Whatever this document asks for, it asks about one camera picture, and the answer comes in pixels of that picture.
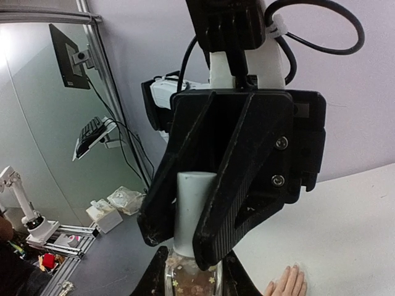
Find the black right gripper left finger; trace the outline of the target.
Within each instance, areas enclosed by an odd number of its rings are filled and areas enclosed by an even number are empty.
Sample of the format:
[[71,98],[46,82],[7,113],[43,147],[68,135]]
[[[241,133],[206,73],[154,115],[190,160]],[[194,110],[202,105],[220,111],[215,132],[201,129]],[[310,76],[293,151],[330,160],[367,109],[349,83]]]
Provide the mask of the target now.
[[146,271],[130,296],[164,296],[165,265],[169,254],[166,246],[161,246],[153,256]]

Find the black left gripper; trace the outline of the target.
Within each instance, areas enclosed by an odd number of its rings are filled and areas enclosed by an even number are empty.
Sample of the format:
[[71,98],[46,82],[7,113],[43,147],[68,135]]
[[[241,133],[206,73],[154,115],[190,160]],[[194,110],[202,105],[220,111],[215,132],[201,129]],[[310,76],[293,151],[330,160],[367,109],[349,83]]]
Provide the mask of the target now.
[[215,91],[193,171],[217,177],[193,237],[201,270],[221,261],[250,230],[236,223],[243,202],[256,197],[295,203],[321,169],[326,102],[315,91]]

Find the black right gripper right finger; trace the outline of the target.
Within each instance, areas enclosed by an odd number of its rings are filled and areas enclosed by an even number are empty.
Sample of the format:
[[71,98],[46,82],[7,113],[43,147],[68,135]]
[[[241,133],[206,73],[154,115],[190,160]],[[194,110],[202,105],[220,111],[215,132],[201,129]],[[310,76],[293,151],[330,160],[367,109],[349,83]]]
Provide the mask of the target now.
[[261,296],[248,273],[232,250],[222,260],[224,296]]

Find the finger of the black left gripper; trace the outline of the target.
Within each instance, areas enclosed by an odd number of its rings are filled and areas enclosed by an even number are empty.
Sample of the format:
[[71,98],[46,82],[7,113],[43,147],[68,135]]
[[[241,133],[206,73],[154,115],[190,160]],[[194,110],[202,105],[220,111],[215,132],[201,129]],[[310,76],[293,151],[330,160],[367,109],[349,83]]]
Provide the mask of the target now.
[[175,95],[169,140],[164,156],[143,200],[137,221],[144,242],[151,247],[173,237],[177,174],[197,162],[198,138],[215,91],[184,91]]

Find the clear glitter nail polish bottle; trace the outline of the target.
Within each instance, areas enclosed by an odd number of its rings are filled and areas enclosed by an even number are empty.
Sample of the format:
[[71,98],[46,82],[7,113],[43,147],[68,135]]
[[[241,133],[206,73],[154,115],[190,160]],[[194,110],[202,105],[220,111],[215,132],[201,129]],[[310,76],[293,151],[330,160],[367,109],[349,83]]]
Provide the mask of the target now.
[[223,294],[223,267],[220,261],[208,270],[201,270],[194,258],[169,251],[164,268],[165,295],[221,296]]

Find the white nail polish cap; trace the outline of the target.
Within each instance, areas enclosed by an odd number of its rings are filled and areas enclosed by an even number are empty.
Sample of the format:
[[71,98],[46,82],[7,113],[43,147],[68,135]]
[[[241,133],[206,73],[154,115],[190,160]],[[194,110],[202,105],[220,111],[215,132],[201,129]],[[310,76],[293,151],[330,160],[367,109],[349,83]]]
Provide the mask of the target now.
[[177,174],[174,251],[194,258],[193,236],[216,173],[190,171]]

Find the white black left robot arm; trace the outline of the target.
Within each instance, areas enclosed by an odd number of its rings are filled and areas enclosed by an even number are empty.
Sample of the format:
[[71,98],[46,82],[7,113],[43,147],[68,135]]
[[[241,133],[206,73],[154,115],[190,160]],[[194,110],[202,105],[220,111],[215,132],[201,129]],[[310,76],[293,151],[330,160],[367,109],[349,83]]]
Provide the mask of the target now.
[[208,269],[252,229],[298,201],[317,182],[325,145],[326,101],[315,91],[212,89],[177,74],[141,85],[152,127],[167,138],[138,223],[147,245],[175,230],[177,175],[215,173],[192,228],[197,265]]

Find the white tissue box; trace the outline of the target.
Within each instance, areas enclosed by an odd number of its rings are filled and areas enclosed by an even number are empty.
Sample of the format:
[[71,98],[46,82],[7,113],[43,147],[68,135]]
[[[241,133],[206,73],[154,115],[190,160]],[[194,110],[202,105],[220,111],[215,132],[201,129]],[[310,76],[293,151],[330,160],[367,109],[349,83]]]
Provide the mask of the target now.
[[123,222],[119,211],[106,200],[92,200],[90,204],[91,206],[86,209],[86,212],[104,234],[107,234]]

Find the mannequin hand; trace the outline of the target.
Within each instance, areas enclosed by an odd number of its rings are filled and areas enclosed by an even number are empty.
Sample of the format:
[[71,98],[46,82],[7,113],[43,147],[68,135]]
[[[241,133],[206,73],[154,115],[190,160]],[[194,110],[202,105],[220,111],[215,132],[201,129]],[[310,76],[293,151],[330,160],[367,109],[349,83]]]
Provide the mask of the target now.
[[287,266],[277,282],[269,282],[264,296],[306,296],[307,280],[298,264]]

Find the black keyboard on stand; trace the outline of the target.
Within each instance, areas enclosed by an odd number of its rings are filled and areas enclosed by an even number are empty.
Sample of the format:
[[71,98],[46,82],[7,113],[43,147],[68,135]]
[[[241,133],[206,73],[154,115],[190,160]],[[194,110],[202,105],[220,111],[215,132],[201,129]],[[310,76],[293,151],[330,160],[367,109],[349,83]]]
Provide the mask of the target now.
[[72,161],[81,159],[96,144],[104,144],[107,149],[125,146],[126,142],[121,139],[121,136],[117,139],[110,137],[110,133],[116,128],[118,126],[114,119],[94,117],[81,129],[75,144]]

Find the black monitor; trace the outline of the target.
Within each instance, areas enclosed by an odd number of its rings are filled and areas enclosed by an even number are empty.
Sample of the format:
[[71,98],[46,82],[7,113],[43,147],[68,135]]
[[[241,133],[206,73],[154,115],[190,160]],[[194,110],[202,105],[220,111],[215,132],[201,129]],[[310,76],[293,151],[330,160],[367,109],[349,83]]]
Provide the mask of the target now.
[[82,64],[76,65],[73,60],[73,56],[80,52],[77,44],[51,23],[49,31],[64,86],[90,89],[84,67]]

